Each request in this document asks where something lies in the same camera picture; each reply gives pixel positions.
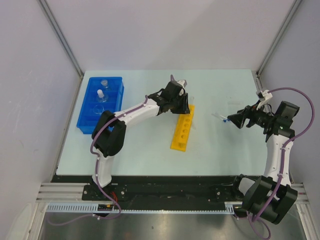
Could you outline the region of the yellow test tube rack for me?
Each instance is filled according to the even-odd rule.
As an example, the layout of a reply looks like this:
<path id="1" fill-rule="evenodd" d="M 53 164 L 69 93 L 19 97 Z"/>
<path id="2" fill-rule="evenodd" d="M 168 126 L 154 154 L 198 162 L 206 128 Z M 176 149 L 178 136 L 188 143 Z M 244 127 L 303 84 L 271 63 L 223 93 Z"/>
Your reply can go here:
<path id="1" fill-rule="evenodd" d="M 170 145 L 170 148 L 172 150 L 185 152 L 187 149 L 187 143 L 195 113 L 195 105 L 190 104 L 189 110 L 189 114 L 180 114 L 178 117 L 172 142 Z"/>

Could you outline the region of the blue divided plastic bin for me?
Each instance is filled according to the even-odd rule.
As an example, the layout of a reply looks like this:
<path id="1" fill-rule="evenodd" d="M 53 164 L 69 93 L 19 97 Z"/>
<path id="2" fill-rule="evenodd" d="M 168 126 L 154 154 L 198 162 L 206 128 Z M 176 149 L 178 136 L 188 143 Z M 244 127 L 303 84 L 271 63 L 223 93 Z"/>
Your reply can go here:
<path id="1" fill-rule="evenodd" d="M 122 108 L 124 84 L 121 76 L 95 76 L 88 80 L 77 120 L 83 134 L 92 134 L 102 113 Z"/>

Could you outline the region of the small clear glass flask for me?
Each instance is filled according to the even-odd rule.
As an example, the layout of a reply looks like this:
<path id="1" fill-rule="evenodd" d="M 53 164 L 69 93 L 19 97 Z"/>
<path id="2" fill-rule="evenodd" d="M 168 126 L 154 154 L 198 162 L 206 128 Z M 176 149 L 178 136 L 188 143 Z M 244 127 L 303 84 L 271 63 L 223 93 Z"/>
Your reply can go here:
<path id="1" fill-rule="evenodd" d="M 101 80 L 100 84 L 103 86 L 104 89 L 107 89 L 107 90 L 108 90 L 108 89 L 110 88 L 110 87 L 109 87 L 109 82 L 108 82 L 107 79 Z"/>

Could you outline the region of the glass flask with white stopper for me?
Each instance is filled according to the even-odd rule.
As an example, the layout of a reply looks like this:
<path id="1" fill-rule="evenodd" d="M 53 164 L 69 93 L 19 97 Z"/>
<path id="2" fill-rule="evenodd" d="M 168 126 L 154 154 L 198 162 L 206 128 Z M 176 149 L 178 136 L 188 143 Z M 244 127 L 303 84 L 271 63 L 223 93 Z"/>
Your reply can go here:
<path id="1" fill-rule="evenodd" d="M 97 97 L 96 97 L 97 102 L 105 103 L 108 101 L 109 96 L 102 89 L 98 89 L 96 93 L 97 93 Z"/>

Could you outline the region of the clear glass beaker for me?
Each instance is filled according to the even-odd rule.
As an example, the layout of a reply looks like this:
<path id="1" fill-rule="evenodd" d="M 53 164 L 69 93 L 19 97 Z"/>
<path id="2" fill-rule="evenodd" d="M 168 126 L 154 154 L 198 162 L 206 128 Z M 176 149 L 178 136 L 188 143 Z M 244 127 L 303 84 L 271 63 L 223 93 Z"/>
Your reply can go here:
<path id="1" fill-rule="evenodd" d="M 103 112 L 105 111 L 104 109 L 104 106 L 101 105 L 101 104 L 97 104 L 93 107 L 92 109 L 92 112 L 95 114 L 95 115 L 101 115 Z"/>

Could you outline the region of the clear glass test tube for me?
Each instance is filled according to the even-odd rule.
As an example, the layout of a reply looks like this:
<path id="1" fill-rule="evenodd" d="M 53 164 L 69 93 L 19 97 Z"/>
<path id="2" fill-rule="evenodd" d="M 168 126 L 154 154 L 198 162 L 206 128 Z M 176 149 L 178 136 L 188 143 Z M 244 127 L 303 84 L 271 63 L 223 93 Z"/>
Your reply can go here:
<path id="1" fill-rule="evenodd" d="M 195 103 L 195 97 L 194 96 L 190 96 L 189 97 L 189 101 L 188 101 L 188 103 L 189 103 L 189 105 L 194 105 Z"/>

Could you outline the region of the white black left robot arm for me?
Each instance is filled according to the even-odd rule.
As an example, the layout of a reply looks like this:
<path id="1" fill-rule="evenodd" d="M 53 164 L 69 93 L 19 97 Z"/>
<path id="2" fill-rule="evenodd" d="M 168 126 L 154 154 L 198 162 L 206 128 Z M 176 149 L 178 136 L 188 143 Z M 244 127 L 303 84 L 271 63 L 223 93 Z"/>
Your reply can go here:
<path id="1" fill-rule="evenodd" d="M 189 96 L 186 92 L 185 79 L 171 80 L 165 88 L 146 95 L 143 102 L 126 110 L 110 112 L 104 111 L 93 133 L 90 153 L 96 155 L 96 166 L 92 179 L 96 184 L 93 194 L 100 200 L 110 196 L 112 181 L 112 167 L 125 141 L 126 130 L 142 121 L 156 117 L 170 111 L 172 114 L 189 114 Z"/>

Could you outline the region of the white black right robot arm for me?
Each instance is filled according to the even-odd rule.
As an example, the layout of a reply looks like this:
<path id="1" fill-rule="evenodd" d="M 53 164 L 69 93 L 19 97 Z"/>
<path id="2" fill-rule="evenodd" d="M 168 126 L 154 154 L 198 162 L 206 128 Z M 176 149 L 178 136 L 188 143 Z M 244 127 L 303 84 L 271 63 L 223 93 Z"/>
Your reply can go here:
<path id="1" fill-rule="evenodd" d="M 295 131 L 291 128 L 293 118 L 299 107 L 293 103 L 282 101 L 275 113 L 264 111 L 260 102 L 229 115 L 227 118 L 241 129 L 258 125 L 266 136 L 267 160 L 264 174 L 257 179 L 240 175 L 236 184 L 230 188 L 231 196 L 242 201 L 242 208 L 258 215 L 260 218 L 279 224 L 298 197 L 298 192 L 291 187 L 289 178 L 289 157 L 293 146 L 291 138 Z"/>

